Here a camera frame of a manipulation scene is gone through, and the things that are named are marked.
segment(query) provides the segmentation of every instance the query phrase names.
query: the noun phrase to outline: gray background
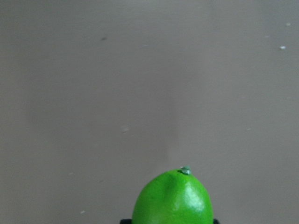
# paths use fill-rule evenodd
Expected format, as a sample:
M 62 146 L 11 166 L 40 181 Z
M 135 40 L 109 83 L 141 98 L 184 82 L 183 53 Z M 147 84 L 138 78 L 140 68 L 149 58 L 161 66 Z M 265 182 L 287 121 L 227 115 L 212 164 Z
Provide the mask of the gray background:
M 0 223 L 117 224 L 188 164 L 222 224 L 297 223 L 298 12 L 0 0 Z

